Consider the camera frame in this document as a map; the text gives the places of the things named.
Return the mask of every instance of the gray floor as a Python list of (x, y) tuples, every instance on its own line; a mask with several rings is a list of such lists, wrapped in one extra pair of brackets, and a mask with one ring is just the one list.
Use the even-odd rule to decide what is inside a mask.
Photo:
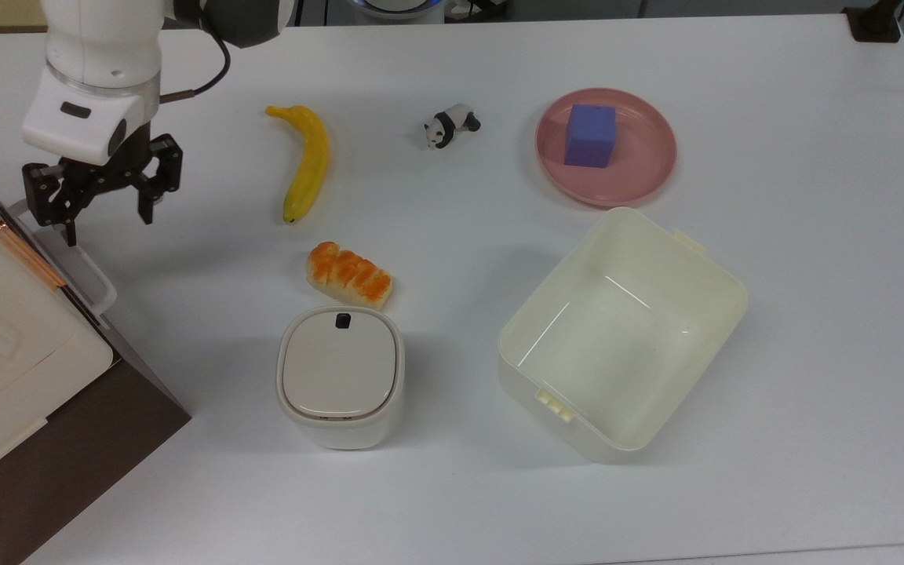
[[(690, 17), (839, 13), (844, 6), (869, 6), (871, 0), (645, 0), (646, 17)], [(509, 0), (505, 18), (535, 21), (637, 17), (640, 0)], [(302, 25), (353, 25), (348, 0), (304, 0)]]

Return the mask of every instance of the pink plate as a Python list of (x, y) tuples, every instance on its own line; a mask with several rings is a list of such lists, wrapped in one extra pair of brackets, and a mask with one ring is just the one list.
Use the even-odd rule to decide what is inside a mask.
[[(563, 164), (567, 120), (574, 104), (616, 108), (616, 147), (602, 169)], [(661, 112), (613, 89), (575, 90), (550, 104), (535, 131), (542, 170), (568, 196), (613, 207), (641, 200), (661, 188), (675, 167), (675, 135)]]

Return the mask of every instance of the open plastic box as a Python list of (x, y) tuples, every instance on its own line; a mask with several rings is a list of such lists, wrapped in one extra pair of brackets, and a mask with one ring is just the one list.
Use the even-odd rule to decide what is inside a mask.
[(501, 331), (501, 385), (592, 461), (646, 446), (749, 301), (703, 253), (632, 208), (607, 212)]

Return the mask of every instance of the black cable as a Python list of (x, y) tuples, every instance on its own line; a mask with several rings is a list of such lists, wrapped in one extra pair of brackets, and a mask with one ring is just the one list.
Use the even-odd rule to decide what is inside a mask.
[(212, 39), (215, 40), (215, 43), (218, 44), (218, 48), (222, 50), (222, 57), (225, 57), (225, 64), (222, 64), (222, 71), (218, 71), (218, 75), (215, 75), (215, 78), (205, 82), (204, 85), (198, 86), (197, 89), (180, 90), (178, 93), (163, 94), (159, 97), (159, 104), (169, 103), (170, 101), (193, 99), (193, 97), (198, 96), (200, 93), (208, 92), (208, 89), (211, 89), (211, 87), (215, 86), (219, 80), (225, 78), (225, 75), (229, 74), (229, 65), (232, 64), (229, 48), (225, 46), (225, 42), (222, 42), (222, 37), (215, 31), (215, 28), (211, 25), (211, 21), (208, 21), (208, 16), (206, 16), (203, 11), (198, 12), (198, 22), (201, 23), (201, 29), (208, 32), (208, 35), (211, 35)]

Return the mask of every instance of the white lid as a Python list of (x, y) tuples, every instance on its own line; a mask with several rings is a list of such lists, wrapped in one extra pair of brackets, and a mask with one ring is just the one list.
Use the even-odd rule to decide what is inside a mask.
[(295, 326), (283, 354), (281, 392), (299, 414), (359, 418), (386, 404), (396, 377), (397, 341), (383, 319), (337, 308)]

